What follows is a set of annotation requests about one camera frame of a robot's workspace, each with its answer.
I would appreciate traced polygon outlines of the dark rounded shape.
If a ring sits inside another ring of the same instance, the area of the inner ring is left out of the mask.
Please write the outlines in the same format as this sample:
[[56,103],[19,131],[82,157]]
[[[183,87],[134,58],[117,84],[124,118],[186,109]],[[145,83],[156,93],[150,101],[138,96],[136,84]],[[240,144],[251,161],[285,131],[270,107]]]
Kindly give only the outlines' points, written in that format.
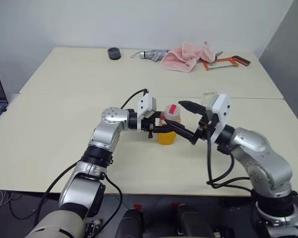
[[184,236],[214,238],[211,226],[194,207],[179,204],[177,207],[177,216]]
[[115,238],[143,238],[143,216],[136,208],[126,211],[117,228]]

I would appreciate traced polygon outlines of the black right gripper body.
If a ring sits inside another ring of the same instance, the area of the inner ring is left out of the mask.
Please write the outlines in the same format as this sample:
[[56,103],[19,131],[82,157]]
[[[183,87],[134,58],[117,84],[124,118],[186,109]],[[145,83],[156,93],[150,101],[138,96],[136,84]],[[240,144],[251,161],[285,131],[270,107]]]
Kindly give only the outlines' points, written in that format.
[[216,129],[216,125],[219,122],[218,115],[207,111],[205,108],[198,108],[196,113],[200,114],[202,117],[199,120],[198,128],[195,131],[195,141],[198,139],[210,139]]

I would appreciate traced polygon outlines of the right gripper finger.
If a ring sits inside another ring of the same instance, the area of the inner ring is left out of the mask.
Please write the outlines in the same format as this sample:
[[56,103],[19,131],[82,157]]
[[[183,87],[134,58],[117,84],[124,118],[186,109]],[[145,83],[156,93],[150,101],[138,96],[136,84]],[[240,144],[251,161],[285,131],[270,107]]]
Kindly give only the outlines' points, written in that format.
[[191,101],[179,101],[178,104],[180,104],[182,107],[184,107],[186,110],[199,115],[204,115],[206,112],[206,108],[200,104],[197,104],[195,102]]
[[192,145],[195,145],[198,139],[200,139],[199,132],[192,132],[179,122],[168,119],[165,119],[165,122],[172,131],[187,139]]

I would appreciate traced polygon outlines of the grey folded umbrella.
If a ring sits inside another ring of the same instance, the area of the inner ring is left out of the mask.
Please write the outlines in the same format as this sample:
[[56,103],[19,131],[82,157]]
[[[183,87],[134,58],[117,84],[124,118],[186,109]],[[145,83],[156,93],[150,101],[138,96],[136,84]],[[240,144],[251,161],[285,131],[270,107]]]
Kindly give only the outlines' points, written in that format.
[[169,50],[141,50],[131,55],[130,58],[139,56],[141,59],[157,62],[161,61],[168,52]]

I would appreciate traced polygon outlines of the orange juice bottle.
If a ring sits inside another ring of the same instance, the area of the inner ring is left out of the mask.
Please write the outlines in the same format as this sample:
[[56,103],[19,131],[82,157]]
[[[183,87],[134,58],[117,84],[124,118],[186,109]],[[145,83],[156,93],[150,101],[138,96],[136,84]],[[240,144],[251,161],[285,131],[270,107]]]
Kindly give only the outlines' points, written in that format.
[[[172,120],[181,123],[180,109],[176,104],[166,106],[164,112],[160,114],[159,126],[167,125],[165,119]],[[159,133],[157,136],[157,142],[160,145],[171,145],[176,138],[175,132]]]

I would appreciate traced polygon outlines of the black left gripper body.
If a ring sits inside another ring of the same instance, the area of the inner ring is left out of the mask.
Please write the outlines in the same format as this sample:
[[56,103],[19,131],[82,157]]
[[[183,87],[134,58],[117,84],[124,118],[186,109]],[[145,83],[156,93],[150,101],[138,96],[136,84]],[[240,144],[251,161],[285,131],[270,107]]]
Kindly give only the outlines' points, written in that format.
[[153,138],[153,133],[155,133],[155,121],[157,118],[157,114],[151,115],[149,118],[143,117],[141,120],[141,130],[148,132],[148,138]]

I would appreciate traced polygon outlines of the clear wine glass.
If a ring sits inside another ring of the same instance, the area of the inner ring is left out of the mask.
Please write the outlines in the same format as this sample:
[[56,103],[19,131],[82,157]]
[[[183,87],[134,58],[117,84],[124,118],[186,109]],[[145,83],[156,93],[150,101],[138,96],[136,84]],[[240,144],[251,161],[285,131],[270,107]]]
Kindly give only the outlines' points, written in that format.
[[207,91],[201,95],[201,105],[205,108],[211,108],[216,101],[218,94],[216,91]]

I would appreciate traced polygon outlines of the orange hacksaw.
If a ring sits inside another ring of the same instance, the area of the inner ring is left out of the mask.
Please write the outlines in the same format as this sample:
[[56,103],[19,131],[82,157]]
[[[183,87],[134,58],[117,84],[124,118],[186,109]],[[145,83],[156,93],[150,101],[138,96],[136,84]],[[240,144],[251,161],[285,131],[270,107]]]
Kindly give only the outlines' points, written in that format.
[[216,59],[212,63],[208,63],[206,61],[203,62],[203,66],[206,71],[227,67],[239,67],[240,65],[249,66],[250,64],[251,61],[240,56]]

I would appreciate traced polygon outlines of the pink towel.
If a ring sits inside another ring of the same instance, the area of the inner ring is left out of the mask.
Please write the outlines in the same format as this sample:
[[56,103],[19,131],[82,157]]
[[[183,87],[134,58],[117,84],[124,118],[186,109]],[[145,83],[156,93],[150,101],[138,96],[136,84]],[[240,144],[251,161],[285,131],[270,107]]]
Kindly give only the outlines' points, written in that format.
[[216,54],[210,49],[207,41],[199,48],[184,42],[182,47],[169,51],[161,60],[161,67],[166,70],[190,72],[199,60],[214,62]]

